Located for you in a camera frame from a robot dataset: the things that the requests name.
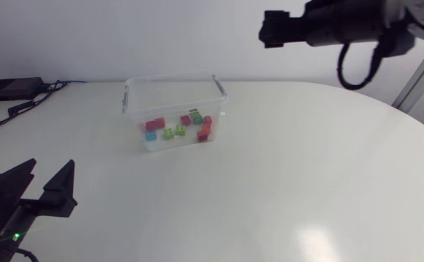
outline black box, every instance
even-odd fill
[[[40,77],[0,79],[0,101],[32,100],[43,83]]]

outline plastic bin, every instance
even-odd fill
[[[228,95],[211,72],[137,77],[125,89],[123,113],[136,123],[147,150],[216,139]]]

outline electrical cable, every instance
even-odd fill
[[[31,251],[27,251],[27,250],[23,250],[18,248],[16,250],[16,253],[24,255],[25,258],[29,258],[31,260],[31,262],[39,262],[39,259],[37,259],[37,257],[31,253]]]
[[[45,96],[42,99],[35,101],[35,104],[33,106],[31,106],[31,107],[29,107],[29,108],[27,108],[27,109],[25,109],[21,112],[18,112],[15,116],[13,116],[13,117],[9,116],[8,118],[1,120],[0,126],[2,126],[3,124],[6,124],[8,121],[16,118],[17,116],[22,115],[25,112],[28,112],[28,111],[34,109],[35,107],[37,107],[38,105],[43,103],[46,99],[48,99],[54,92],[62,90],[64,87],[66,87],[71,82],[83,82],[83,81],[60,81],[60,80],[57,80],[55,83],[52,83],[52,84],[43,84],[44,87],[52,87],[52,88],[45,94]]]
[[[381,51],[379,48],[376,48],[374,51],[374,54],[372,56],[371,61],[371,68],[369,69],[369,75],[364,79],[364,81],[360,84],[350,84],[345,80],[345,77],[343,76],[343,62],[345,61],[346,53],[348,52],[348,49],[350,49],[350,44],[345,44],[342,48],[342,51],[340,53],[340,57],[338,58],[338,67],[337,67],[337,75],[340,83],[344,88],[347,90],[359,90],[363,87],[365,87],[370,81],[373,80],[375,74],[380,68],[380,64],[382,62],[382,55],[380,54]]]

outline table surface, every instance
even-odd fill
[[[76,162],[79,205],[21,245],[40,261],[424,261],[413,118],[335,87],[225,82],[216,141],[149,153],[123,87],[71,84],[0,127],[0,172],[37,160],[25,198]]]

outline white wall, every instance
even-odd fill
[[[0,78],[124,81],[211,69],[223,80],[297,80],[338,85],[340,46],[264,49],[263,11],[300,16],[305,0],[0,0]],[[349,80],[367,74],[374,44],[357,44]],[[424,57],[424,41],[386,60],[362,90],[392,103]]]

